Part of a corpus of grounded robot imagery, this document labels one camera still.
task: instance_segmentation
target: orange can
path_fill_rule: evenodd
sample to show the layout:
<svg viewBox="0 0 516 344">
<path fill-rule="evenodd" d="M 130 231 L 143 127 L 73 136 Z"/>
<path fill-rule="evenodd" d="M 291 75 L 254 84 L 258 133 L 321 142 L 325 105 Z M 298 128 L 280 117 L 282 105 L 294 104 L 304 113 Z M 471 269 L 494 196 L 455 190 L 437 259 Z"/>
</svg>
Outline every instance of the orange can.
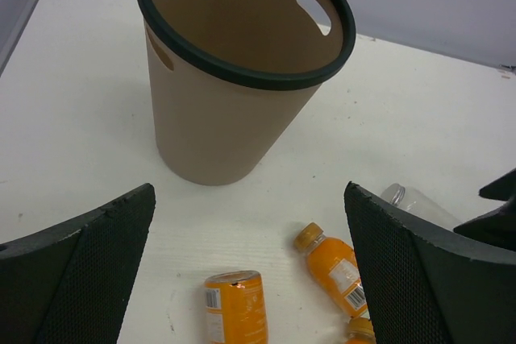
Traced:
<svg viewBox="0 0 516 344">
<path fill-rule="evenodd" d="M 258 271 L 212 276 L 204 287 L 211 344 L 267 344 L 264 287 Z"/>
</svg>

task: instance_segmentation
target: orange juice bottle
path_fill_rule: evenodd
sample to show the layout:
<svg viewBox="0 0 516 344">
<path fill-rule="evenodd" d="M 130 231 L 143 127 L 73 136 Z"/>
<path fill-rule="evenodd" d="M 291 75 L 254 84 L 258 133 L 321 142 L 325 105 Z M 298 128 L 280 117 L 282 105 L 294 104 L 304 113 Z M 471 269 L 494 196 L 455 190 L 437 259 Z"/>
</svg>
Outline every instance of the orange juice bottle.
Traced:
<svg viewBox="0 0 516 344">
<path fill-rule="evenodd" d="M 310 223 L 294 240 L 305 256 L 310 274 L 350 317 L 364 314 L 368 306 L 353 249 L 337 238 L 328 238 Z"/>
<path fill-rule="evenodd" d="M 362 317 L 353 318 L 346 329 L 346 340 L 343 344 L 376 344 L 371 321 Z"/>
</svg>

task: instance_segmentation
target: bottle cap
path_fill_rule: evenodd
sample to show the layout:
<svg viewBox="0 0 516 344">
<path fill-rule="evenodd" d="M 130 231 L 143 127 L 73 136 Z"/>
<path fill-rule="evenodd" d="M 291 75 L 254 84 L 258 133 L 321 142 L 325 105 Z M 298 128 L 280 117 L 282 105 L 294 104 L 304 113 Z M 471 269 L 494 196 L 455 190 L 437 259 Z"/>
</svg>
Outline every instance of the bottle cap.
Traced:
<svg viewBox="0 0 516 344">
<path fill-rule="evenodd" d="M 363 317 L 353 318 L 347 325 L 347 334 L 367 334 L 374 337 L 371 320 Z"/>
<path fill-rule="evenodd" d="M 302 253 L 322 233 L 323 229 L 321 229 L 317 224 L 311 222 L 294 239 L 293 245 Z"/>
<path fill-rule="evenodd" d="M 380 198 L 382 198 L 387 203 L 390 203 L 391 205 L 398 206 L 400 204 L 400 201 L 403 200 L 403 197 L 405 196 L 405 187 L 398 183 L 394 183 L 390 185 L 381 195 Z"/>
</svg>

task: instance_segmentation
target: bin handle hole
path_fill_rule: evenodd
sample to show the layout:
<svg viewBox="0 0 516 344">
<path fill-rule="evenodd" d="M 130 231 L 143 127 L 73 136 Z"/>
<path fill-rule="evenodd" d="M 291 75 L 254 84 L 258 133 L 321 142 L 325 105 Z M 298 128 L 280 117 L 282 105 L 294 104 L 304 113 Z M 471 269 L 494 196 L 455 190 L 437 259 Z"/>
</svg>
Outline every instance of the bin handle hole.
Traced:
<svg viewBox="0 0 516 344">
<path fill-rule="evenodd" d="M 321 34 L 324 36 L 330 34 L 331 19 L 317 0 L 296 0 L 296 2 L 314 20 Z"/>
<path fill-rule="evenodd" d="M 158 45 L 158 43 L 154 40 L 152 37 L 152 34 L 150 31 L 147 31 L 148 40 L 151 42 L 152 48 L 154 49 L 154 52 L 160 58 L 161 63 L 164 64 L 164 66 L 170 70 L 171 72 L 174 71 L 174 63 L 170 59 L 170 57 L 167 55 L 166 52 Z"/>
</svg>

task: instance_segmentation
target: orange bottle cap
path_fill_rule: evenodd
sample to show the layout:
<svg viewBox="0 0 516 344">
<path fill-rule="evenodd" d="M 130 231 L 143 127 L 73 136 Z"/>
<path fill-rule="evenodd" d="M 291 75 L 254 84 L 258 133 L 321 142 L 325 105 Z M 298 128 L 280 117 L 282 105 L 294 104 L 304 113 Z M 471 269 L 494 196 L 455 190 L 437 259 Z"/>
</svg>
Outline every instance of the orange bottle cap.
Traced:
<svg viewBox="0 0 516 344">
<path fill-rule="evenodd" d="M 347 334 L 366 334 L 374 338 L 371 320 L 364 317 L 353 318 L 347 325 Z"/>
<path fill-rule="evenodd" d="M 323 233 L 323 229 L 321 229 L 317 224 L 311 222 L 307 227 L 303 229 L 301 233 L 294 239 L 293 245 L 300 252 L 306 250 L 306 248 L 318 238 L 319 235 Z"/>
</svg>

